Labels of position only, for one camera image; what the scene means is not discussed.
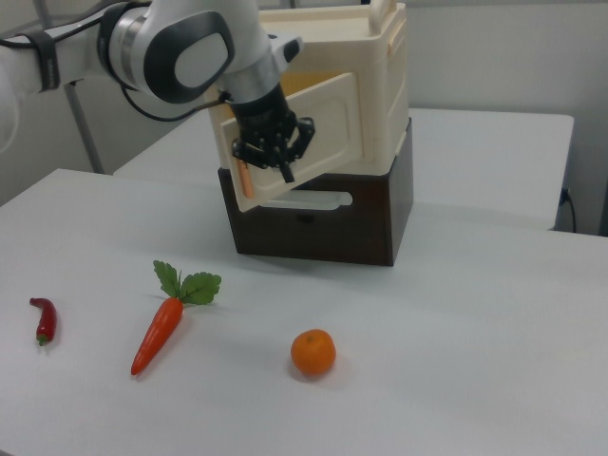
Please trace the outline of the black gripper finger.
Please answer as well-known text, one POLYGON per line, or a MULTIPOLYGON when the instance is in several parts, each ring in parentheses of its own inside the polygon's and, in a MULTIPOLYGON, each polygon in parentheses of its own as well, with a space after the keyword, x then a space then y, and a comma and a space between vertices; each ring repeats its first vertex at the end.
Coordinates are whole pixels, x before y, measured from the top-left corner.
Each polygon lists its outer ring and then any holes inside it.
POLYGON ((236 139, 232 144, 232 155, 260 169, 278 169, 286 183, 295 181, 290 167, 295 161, 295 150, 281 136, 278 136, 278 143, 261 138, 258 145, 236 139))
POLYGON ((309 147, 315 134, 314 120, 310 117, 297 118, 294 131, 286 140, 286 162, 291 163, 301 159, 309 147))

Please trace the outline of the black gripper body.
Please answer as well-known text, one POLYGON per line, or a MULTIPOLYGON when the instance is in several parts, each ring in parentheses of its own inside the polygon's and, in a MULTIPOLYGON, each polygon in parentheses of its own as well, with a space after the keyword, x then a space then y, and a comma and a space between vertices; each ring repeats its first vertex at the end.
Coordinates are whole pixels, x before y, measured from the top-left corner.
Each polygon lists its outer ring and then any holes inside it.
POLYGON ((238 127, 234 143, 251 143, 256 138, 268 137, 273 140, 277 134, 289 137, 297 125, 281 84, 276 84, 261 98, 246 103, 230 101, 229 106, 238 127))

